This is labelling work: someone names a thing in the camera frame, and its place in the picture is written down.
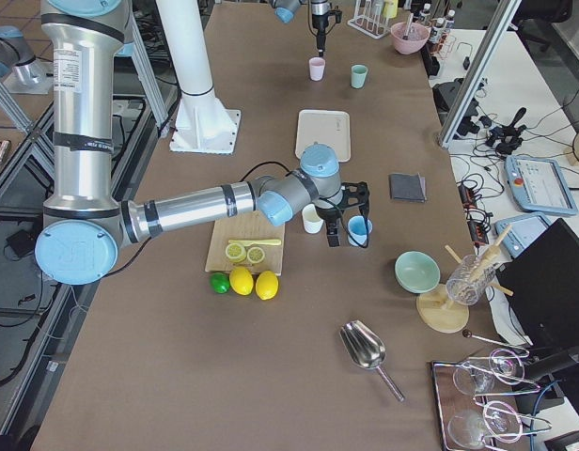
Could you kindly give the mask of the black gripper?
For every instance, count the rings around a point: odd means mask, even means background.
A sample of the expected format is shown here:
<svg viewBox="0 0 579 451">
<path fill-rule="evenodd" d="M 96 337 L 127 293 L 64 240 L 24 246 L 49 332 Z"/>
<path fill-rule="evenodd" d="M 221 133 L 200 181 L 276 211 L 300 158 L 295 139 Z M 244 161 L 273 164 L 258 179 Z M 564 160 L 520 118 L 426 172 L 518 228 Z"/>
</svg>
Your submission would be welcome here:
<svg viewBox="0 0 579 451">
<path fill-rule="evenodd" d="M 315 201 L 318 216 L 325 222 L 326 238 L 330 247 L 340 245 L 338 222 L 342 218 L 342 210 L 334 202 L 319 198 Z"/>
<path fill-rule="evenodd" d="M 316 34 L 316 45 L 319 57 L 324 57 L 325 52 L 325 32 L 329 26 L 329 15 L 331 6 L 329 3 L 311 4 L 311 22 Z"/>
</svg>

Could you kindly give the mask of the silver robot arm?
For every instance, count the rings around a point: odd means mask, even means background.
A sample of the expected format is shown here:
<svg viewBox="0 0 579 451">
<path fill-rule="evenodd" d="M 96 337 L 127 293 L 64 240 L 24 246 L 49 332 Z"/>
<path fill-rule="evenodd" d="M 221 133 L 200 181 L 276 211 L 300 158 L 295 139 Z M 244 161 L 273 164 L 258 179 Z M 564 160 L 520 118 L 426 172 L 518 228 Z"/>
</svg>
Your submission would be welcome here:
<svg viewBox="0 0 579 451">
<path fill-rule="evenodd" d="M 54 51 L 54 188 L 43 204 L 35 260 L 56 282 L 81 286 L 117 272 L 122 248 L 187 226 L 259 211 L 274 226 L 305 206 L 336 207 L 346 186 L 336 154 L 308 147 L 299 166 L 269 176 L 137 203 L 137 185 L 112 185 L 115 57 L 130 37 L 128 1 L 45 1 Z"/>
<path fill-rule="evenodd" d="M 332 10 L 329 1 L 313 0 L 275 0 L 270 1 L 269 4 L 274 10 L 275 16 L 282 23 L 289 23 L 293 20 L 302 5 L 308 5 L 310 10 L 310 26 L 311 34 L 316 38 L 316 49 L 319 57 L 324 57 L 326 47 L 327 28 L 330 26 L 330 17 L 336 13 Z"/>
</svg>

